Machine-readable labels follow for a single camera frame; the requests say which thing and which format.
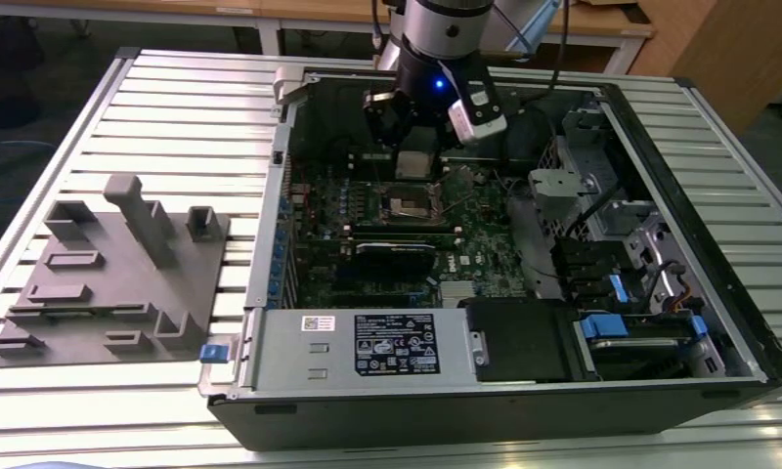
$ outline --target barcode sticker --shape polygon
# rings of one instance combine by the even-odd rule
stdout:
[[[301,332],[332,332],[336,330],[335,316],[303,316]]]

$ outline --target metal bracket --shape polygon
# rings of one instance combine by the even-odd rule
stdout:
[[[275,103],[287,104],[293,100],[293,93],[304,87],[304,67],[300,65],[283,65],[275,70],[272,92]]]

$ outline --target blue plastic clip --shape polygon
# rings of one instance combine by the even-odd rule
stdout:
[[[199,349],[199,361],[201,363],[228,363],[229,346],[205,344]]]

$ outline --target white label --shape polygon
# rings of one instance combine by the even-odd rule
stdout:
[[[251,8],[225,8],[217,7],[215,8],[217,13],[233,13],[236,15],[251,15]]]
[[[475,106],[483,106],[490,101],[490,99],[486,97],[484,91],[478,91],[476,93],[472,93],[472,95],[470,96],[470,99],[472,100],[472,103],[475,104]]]
[[[301,316],[301,332],[332,332],[336,330],[335,316]]]

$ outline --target floor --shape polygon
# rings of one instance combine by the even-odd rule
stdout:
[[[120,46],[207,52],[257,52],[256,34],[229,27],[134,24],[94,21],[90,36],[80,39],[69,22],[38,20],[36,36],[46,60],[28,73],[28,85],[41,103],[42,114],[32,124],[0,130],[0,141],[34,140],[57,145],[81,111],[84,101]],[[370,57],[367,34],[289,32],[287,53],[296,56]],[[768,109],[742,136],[749,151],[782,191],[782,118]],[[0,235],[48,162],[50,150],[0,147]]]

